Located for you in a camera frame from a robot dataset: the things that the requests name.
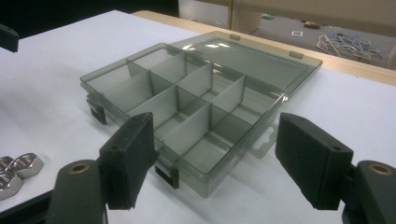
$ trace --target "plastic organizer box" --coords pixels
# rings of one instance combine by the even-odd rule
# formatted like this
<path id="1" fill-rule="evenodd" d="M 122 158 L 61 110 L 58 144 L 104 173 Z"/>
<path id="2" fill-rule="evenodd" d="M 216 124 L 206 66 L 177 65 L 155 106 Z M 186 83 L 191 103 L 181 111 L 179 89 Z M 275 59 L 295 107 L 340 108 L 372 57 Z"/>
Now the plastic organizer box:
<path id="1" fill-rule="evenodd" d="M 275 142 L 276 111 L 321 61 L 220 32 L 158 44 L 89 73 L 81 86 L 106 124 L 152 112 L 156 172 L 208 197 L 247 151 Z M 273 129 L 268 142 L 261 136 Z"/>

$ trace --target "table surface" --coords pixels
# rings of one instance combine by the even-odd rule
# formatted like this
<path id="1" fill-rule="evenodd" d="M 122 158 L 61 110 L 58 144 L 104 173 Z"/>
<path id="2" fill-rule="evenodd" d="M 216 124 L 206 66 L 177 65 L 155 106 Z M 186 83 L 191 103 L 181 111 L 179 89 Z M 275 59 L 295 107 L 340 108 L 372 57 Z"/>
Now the table surface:
<path id="1" fill-rule="evenodd" d="M 155 44 L 211 29 L 218 28 L 150 12 L 111 11 L 22 39 L 18 53 L 0 49 L 0 156 L 34 152 L 45 163 L 18 194 L 0 202 L 0 212 L 51 190 L 66 164 L 95 160 L 118 129 L 92 117 L 87 93 L 79 86 L 81 76 Z M 310 119 L 352 148 L 354 164 L 374 160 L 396 166 L 394 72 L 301 51 L 324 64 L 279 110 Z M 180 189 L 172 189 L 151 169 L 136 209 L 108 211 L 108 216 L 110 223 L 333 224 L 342 223 L 342 208 L 313 209 L 272 147 L 261 160 L 247 154 L 207 199 L 182 182 Z"/>

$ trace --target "clamp jaw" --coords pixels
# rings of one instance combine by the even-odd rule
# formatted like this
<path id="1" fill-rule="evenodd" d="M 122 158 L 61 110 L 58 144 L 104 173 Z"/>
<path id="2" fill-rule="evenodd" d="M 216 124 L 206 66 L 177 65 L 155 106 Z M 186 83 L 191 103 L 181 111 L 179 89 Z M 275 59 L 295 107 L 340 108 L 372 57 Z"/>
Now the clamp jaw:
<path id="1" fill-rule="evenodd" d="M 353 151 L 311 121 L 282 113 L 276 157 L 319 210 L 346 206 L 345 224 L 396 223 L 396 169 L 378 161 L 351 164 Z"/>

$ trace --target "metal hardware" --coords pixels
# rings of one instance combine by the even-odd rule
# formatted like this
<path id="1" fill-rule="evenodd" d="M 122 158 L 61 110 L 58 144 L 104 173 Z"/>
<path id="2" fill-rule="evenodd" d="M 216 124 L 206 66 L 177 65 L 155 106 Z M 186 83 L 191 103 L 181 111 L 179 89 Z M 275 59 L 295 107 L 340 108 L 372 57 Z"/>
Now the metal hardware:
<path id="1" fill-rule="evenodd" d="M 19 156 L 15 161 L 9 165 L 9 170 L 14 172 L 21 179 L 27 179 L 31 176 L 37 175 L 44 162 L 40 160 L 34 153 L 27 153 Z"/>
<path id="2" fill-rule="evenodd" d="M 11 171 L 0 173 L 0 201 L 16 194 L 22 185 L 23 180 Z"/>
<path id="3" fill-rule="evenodd" d="M 13 161 L 14 159 L 8 156 L 0 158 L 0 173 L 6 171 Z"/>

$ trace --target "transparent lid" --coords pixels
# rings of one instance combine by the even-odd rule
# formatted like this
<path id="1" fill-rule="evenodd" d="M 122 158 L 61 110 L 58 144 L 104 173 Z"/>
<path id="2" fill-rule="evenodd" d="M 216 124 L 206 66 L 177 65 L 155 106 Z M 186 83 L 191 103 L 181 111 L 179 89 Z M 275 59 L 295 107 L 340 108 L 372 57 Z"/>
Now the transparent lid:
<path id="1" fill-rule="evenodd" d="M 199 35 L 173 46 L 278 87 L 288 97 L 322 64 L 296 51 L 222 32 Z"/>

